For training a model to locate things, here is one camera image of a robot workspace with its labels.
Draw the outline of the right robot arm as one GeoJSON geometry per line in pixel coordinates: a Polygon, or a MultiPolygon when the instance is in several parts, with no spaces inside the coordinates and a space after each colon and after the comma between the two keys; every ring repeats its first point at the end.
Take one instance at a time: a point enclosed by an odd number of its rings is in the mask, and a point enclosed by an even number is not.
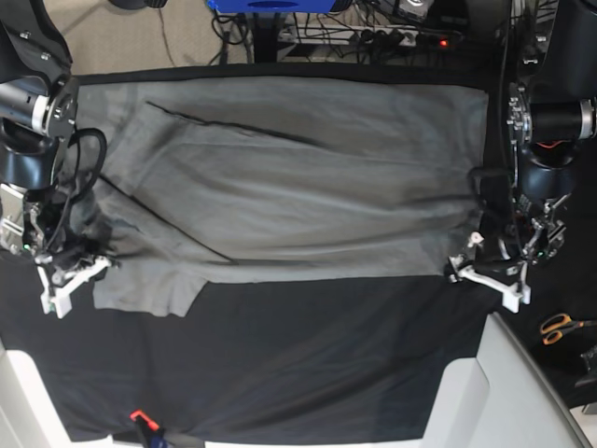
{"type": "Polygon", "coordinates": [[[76,126],[72,63],[43,2],[2,2],[1,246],[58,286],[112,263],[70,223],[107,152],[102,131],[76,126]]]}

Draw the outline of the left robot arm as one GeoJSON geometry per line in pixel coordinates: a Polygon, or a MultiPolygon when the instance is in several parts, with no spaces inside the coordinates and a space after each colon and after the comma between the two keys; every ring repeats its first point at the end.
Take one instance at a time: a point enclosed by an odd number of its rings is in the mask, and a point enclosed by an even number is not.
{"type": "Polygon", "coordinates": [[[525,31],[508,32],[519,39],[516,76],[499,85],[505,165],[467,175],[491,231],[451,258],[459,276],[520,274],[559,252],[580,146],[596,136],[595,2],[536,1],[518,22],[525,31]]]}

